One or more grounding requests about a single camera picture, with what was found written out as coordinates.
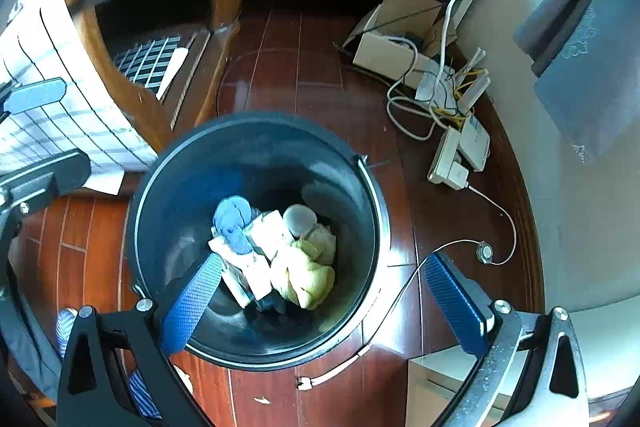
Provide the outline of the grey curtain near bright window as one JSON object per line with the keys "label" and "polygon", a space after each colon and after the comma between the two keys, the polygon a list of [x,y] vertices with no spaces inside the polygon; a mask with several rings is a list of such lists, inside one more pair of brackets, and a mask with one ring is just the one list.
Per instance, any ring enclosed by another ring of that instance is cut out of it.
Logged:
{"label": "grey curtain near bright window", "polygon": [[639,0],[542,0],[515,31],[534,90],[584,164],[639,118]]}

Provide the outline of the blue cloth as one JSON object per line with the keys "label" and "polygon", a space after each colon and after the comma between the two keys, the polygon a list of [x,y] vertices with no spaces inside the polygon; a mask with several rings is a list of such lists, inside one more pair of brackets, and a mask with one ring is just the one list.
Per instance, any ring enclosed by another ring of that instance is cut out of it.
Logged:
{"label": "blue cloth", "polygon": [[245,198],[233,195],[223,199],[213,215],[216,232],[229,244],[235,254],[247,255],[253,251],[252,245],[244,235],[244,229],[254,219],[254,212]]}

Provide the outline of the cardboard box under bed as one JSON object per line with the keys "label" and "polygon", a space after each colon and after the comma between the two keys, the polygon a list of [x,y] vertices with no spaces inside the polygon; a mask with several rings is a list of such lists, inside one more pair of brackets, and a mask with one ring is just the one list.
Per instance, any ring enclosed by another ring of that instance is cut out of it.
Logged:
{"label": "cardboard box under bed", "polygon": [[437,0],[383,0],[363,17],[342,49],[352,64],[416,90],[438,71],[446,5]]}

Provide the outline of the yellow cloth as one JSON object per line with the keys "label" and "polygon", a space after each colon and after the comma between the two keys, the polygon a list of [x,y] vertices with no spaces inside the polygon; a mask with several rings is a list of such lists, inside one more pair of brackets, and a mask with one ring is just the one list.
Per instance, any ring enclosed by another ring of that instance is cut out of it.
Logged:
{"label": "yellow cloth", "polygon": [[335,282],[334,269],[318,259],[318,249],[305,239],[281,248],[270,263],[272,287],[300,309],[317,309]]}

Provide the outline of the black round trash bin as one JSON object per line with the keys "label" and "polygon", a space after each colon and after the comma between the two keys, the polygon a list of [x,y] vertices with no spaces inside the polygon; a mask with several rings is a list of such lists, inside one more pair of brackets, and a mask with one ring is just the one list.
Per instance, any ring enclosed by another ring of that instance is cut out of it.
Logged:
{"label": "black round trash bin", "polygon": [[229,283],[196,284],[164,327],[168,351],[274,371],[321,357],[371,308],[390,250],[366,158],[303,118],[244,113],[194,129],[157,158],[132,200],[126,253],[158,299],[202,260]]}

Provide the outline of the wooden table leg frame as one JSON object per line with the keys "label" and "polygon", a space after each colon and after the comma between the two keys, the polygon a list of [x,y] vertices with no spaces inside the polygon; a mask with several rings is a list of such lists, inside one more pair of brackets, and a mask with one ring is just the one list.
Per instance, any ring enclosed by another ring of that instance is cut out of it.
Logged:
{"label": "wooden table leg frame", "polygon": [[[93,0],[65,2],[103,86],[152,150],[161,152],[176,136],[213,117],[231,43],[240,29],[241,0],[112,0],[103,8]],[[169,37],[186,48],[186,61],[165,92],[142,58],[128,63],[142,67],[148,84],[114,62],[128,48],[149,51]]]}

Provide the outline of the white black grid tablecloth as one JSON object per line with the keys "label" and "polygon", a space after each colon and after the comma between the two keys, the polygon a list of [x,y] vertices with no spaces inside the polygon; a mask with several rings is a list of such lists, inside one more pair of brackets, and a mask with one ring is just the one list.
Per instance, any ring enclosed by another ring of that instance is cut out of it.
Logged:
{"label": "white black grid tablecloth", "polygon": [[[129,48],[116,54],[115,64],[123,72],[148,84],[142,67],[129,65],[132,58],[142,58],[151,67],[165,92],[186,58],[186,48],[169,37],[149,51]],[[148,169],[157,153],[106,91],[65,1],[17,0],[1,34],[1,88],[12,81],[29,84],[58,77],[67,84],[61,101],[2,122],[1,173],[77,147],[91,162],[85,186],[115,194],[124,172]]]}

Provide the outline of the white power strip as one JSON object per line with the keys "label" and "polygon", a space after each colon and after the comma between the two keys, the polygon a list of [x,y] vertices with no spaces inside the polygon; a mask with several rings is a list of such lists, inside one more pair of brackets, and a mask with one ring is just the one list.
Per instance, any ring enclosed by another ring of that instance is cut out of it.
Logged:
{"label": "white power strip", "polygon": [[456,159],[461,133],[448,128],[440,138],[427,180],[433,184],[446,184],[454,191],[464,190],[469,186],[469,170]]}

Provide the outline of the beige cloth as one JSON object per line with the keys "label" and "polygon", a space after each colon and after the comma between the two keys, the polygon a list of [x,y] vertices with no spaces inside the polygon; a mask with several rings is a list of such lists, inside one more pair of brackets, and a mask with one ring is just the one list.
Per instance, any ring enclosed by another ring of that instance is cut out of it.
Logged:
{"label": "beige cloth", "polygon": [[304,235],[304,239],[316,248],[315,262],[320,265],[332,265],[336,251],[336,237],[328,227],[317,223]]}

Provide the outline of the red white milk carton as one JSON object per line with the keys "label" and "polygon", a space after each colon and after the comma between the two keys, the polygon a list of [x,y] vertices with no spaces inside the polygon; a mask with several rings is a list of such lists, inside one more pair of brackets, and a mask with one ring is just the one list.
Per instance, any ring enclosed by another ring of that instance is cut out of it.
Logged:
{"label": "red white milk carton", "polygon": [[272,261],[277,253],[294,242],[278,210],[261,213],[243,230],[248,243],[257,254]]}

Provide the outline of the blue paper cup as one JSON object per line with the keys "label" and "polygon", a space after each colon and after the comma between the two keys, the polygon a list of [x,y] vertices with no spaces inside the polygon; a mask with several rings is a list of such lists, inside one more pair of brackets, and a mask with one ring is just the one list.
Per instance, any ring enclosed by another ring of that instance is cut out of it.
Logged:
{"label": "blue paper cup", "polygon": [[318,223],[318,218],[309,207],[295,204],[286,208],[283,221],[294,237],[302,237]]}

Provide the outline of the green drink carton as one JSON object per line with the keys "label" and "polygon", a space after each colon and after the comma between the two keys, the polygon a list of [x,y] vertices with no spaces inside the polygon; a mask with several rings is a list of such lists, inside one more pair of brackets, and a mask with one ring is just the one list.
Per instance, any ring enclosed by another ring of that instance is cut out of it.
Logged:
{"label": "green drink carton", "polygon": [[222,280],[242,309],[271,293],[270,265],[265,256],[254,251],[235,254],[222,236],[213,237],[208,246],[224,262]]}

